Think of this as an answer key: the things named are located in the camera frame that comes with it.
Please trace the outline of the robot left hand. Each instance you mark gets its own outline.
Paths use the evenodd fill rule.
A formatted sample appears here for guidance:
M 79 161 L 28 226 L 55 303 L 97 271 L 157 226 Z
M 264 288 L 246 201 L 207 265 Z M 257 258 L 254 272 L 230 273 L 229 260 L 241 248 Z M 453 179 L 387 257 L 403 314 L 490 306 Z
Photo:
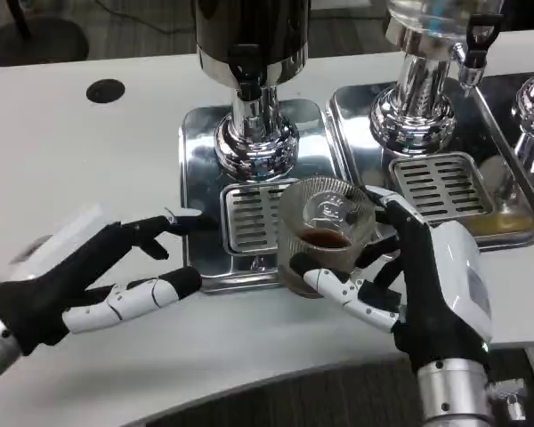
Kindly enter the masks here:
M 0 321 L 28 356 L 67 334 L 110 328 L 179 302 L 202 286 L 192 267 L 110 286 L 93 283 L 134 248 L 154 260 L 167 259 L 157 240 L 163 233 L 185 237 L 212 226 L 203 214 L 165 213 L 122 223 L 97 205 L 86 209 L 12 261 L 0 281 Z

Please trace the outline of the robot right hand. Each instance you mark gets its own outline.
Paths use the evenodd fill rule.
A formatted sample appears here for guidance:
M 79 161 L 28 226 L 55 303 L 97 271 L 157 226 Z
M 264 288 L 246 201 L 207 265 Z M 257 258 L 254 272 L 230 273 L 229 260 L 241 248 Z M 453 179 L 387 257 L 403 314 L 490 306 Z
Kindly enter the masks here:
M 391 334 L 414 370 L 445 359 L 486 364 L 488 290 L 461 223 L 432 226 L 389 189 L 310 178 L 280 200 L 278 258 L 281 273 Z

